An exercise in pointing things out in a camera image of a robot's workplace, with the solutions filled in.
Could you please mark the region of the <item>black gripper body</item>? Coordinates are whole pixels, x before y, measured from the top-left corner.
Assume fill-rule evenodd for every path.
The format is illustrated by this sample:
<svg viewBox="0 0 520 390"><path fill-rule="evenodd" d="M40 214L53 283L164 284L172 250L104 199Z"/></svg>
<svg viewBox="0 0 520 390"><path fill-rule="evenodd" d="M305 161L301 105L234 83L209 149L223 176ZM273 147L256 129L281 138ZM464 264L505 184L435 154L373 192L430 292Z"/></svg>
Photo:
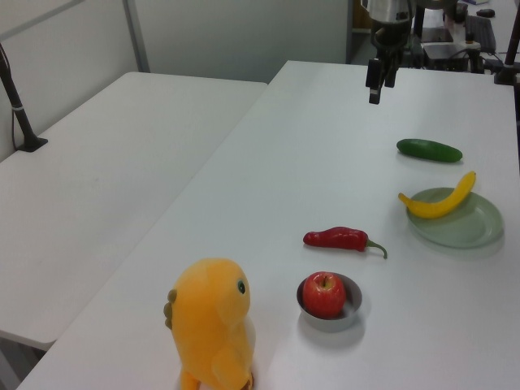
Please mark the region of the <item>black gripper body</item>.
<svg viewBox="0 0 520 390"><path fill-rule="evenodd" d="M411 30L409 20L400 23L373 21L370 42L376 48L376 58L385 66L399 64L408 44Z"/></svg>

